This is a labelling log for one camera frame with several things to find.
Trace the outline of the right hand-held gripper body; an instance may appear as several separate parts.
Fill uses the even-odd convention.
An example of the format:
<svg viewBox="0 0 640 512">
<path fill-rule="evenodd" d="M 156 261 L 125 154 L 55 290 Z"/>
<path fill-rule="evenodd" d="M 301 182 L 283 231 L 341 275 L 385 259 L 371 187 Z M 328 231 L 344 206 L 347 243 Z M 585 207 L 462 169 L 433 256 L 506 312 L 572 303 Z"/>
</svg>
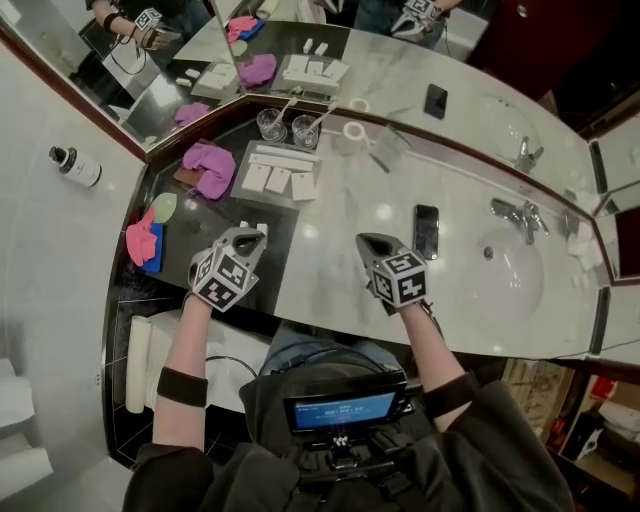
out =
<svg viewBox="0 0 640 512">
<path fill-rule="evenodd" d="M 373 261 L 367 274 L 369 289 L 387 315 L 423 302 L 428 294 L 426 263 L 409 249 Z"/>
</svg>

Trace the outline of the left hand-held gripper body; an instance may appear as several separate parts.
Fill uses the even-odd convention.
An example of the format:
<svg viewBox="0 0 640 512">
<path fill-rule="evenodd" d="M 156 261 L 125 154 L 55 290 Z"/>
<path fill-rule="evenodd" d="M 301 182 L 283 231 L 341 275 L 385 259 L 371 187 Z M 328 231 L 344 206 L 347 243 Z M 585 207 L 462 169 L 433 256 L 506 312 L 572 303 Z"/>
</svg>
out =
<svg viewBox="0 0 640 512">
<path fill-rule="evenodd" d="M 213 244 L 191 261 L 188 283 L 192 294 L 219 312 L 226 312 L 258 283 L 255 268 L 247 268 L 245 251 Z"/>
</svg>

